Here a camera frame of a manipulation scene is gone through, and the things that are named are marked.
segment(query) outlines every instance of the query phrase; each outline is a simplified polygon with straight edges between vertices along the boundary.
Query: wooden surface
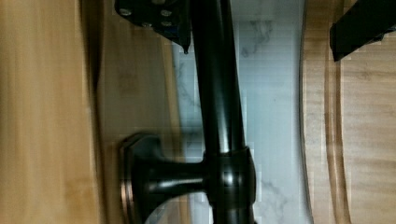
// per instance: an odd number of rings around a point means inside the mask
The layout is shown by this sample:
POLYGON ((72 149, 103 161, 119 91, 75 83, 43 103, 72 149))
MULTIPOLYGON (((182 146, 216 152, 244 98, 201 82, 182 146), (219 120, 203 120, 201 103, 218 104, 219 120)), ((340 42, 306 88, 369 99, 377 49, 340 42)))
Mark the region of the wooden surface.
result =
MULTIPOLYGON (((127 136, 150 132, 164 154, 180 156, 176 82, 170 42, 123 19, 104 2, 103 48, 97 88, 106 222, 121 223, 118 149, 127 136)), ((166 204, 160 223, 189 223, 186 198, 166 204)))
POLYGON ((100 223, 78 1, 0 1, 0 223, 100 223))
POLYGON ((351 223, 394 223, 396 34, 333 63, 329 28, 338 11, 352 4, 306 2, 302 107, 311 206, 315 223, 349 223, 337 217, 343 210, 342 216, 350 214, 351 223), (332 149, 338 161, 330 160, 332 149), (345 170, 344 188, 342 183, 331 185, 335 180, 330 172, 336 168, 345 170), (334 204, 339 210, 335 213, 334 204))

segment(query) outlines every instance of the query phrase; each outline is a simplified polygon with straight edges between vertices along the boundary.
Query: wooden cabinet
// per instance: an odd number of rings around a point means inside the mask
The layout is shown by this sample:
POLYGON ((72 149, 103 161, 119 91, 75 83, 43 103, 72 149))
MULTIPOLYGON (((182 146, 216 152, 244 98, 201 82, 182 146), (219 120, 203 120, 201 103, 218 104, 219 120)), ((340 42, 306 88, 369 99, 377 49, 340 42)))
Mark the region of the wooden cabinet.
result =
MULTIPOLYGON (((157 133, 177 157, 170 43, 112 4, 0 2, 0 223, 121 223, 120 141, 157 133)), ((161 223, 180 220, 186 199, 161 223)))
POLYGON ((302 58, 304 147, 315 223, 348 205, 352 223, 396 220, 396 34, 332 61, 329 30, 355 1, 306 1, 302 58), (342 152, 329 160, 329 150, 342 152), (345 188, 329 172, 344 170, 345 188))

